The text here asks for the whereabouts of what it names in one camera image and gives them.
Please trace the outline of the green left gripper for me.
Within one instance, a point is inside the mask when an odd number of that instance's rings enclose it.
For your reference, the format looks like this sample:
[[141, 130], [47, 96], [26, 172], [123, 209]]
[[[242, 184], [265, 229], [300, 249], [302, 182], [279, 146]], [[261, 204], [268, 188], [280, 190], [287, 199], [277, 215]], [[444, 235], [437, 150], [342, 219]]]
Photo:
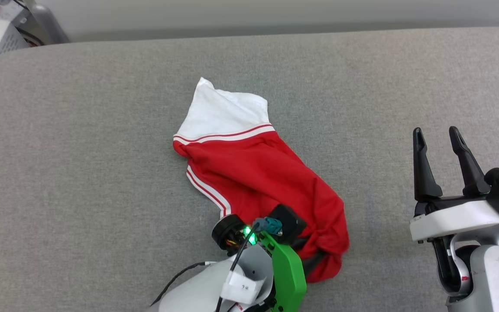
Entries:
[[310, 237], [298, 237], [291, 245], [278, 243], [266, 232], [254, 232], [235, 214], [216, 223], [212, 238], [227, 251], [227, 273], [235, 271], [252, 280], [265, 279], [256, 301], [246, 305], [218, 298], [214, 312], [298, 312], [307, 291], [306, 278], [327, 256], [317, 251], [302, 260], [296, 252], [305, 248]]

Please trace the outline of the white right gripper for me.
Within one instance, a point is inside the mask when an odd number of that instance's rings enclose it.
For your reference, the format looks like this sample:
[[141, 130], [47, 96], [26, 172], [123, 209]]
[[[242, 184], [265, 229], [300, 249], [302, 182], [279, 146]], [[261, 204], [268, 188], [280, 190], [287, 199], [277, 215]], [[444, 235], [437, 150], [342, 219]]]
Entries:
[[427, 158], [427, 144], [421, 128], [413, 130], [414, 194], [418, 203], [410, 220], [412, 241], [445, 237], [499, 225], [499, 212], [486, 200], [490, 186], [484, 180], [473, 152], [456, 126], [449, 128], [452, 150], [459, 159], [463, 195], [442, 197]]

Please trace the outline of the red and white garment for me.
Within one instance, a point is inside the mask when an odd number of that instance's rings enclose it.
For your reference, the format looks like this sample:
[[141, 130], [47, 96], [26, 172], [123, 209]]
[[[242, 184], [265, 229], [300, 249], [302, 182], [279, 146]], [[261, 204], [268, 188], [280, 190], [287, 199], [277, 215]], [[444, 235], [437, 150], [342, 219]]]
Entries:
[[244, 222], [286, 205], [306, 222], [297, 249], [302, 261], [324, 255], [307, 282], [334, 278], [350, 239], [344, 202], [291, 150], [269, 121], [268, 102], [251, 93], [196, 84], [173, 148], [186, 158], [192, 185], [220, 209]]

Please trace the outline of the grey fabric sofa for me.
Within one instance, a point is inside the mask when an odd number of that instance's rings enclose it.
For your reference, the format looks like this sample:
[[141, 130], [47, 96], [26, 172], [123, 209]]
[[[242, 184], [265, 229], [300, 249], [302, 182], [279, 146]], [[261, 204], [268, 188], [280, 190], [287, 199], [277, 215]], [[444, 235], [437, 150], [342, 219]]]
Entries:
[[446, 312], [412, 241], [412, 131], [445, 195], [449, 127], [499, 167], [499, 27], [83, 42], [0, 56], [0, 312], [142, 312], [221, 260], [220, 211], [172, 146], [196, 83], [260, 95], [280, 137], [345, 203], [341, 272], [301, 312]]

